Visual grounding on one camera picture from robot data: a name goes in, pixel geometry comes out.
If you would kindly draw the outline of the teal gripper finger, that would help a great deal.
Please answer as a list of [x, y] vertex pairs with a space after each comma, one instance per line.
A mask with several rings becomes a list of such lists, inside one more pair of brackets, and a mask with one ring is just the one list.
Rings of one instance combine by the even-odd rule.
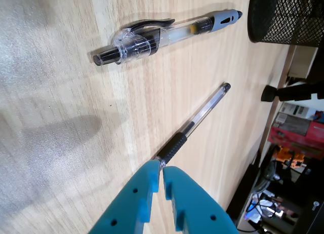
[[126, 183], [89, 233], [142, 233], [159, 189], [159, 161], [146, 162]]
[[222, 207], [180, 168], [163, 168], [165, 196], [172, 203], [175, 230], [182, 233], [238, 233]]

